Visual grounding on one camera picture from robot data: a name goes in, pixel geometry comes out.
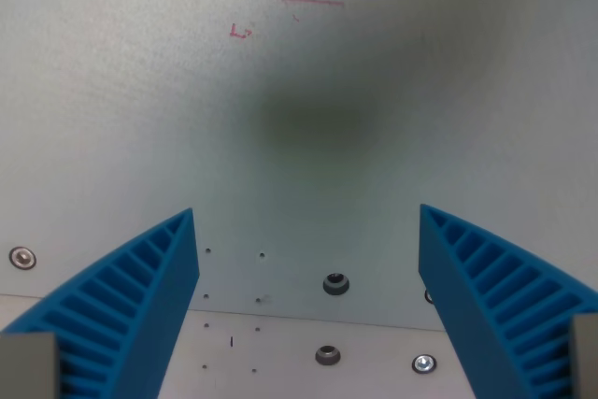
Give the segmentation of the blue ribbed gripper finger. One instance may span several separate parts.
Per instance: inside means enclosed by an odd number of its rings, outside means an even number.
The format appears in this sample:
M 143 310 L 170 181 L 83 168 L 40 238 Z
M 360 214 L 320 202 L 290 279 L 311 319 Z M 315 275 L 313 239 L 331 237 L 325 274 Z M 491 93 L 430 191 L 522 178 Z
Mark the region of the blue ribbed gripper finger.
M 477 398 L 571 398 L 569 329 L 597 292 L 473 223 L 420 207 L 419 273 Z
M 155 398 L 198 279 L 187 208 L 80 271 L 2 333 L 56 337 L 62 398 Z

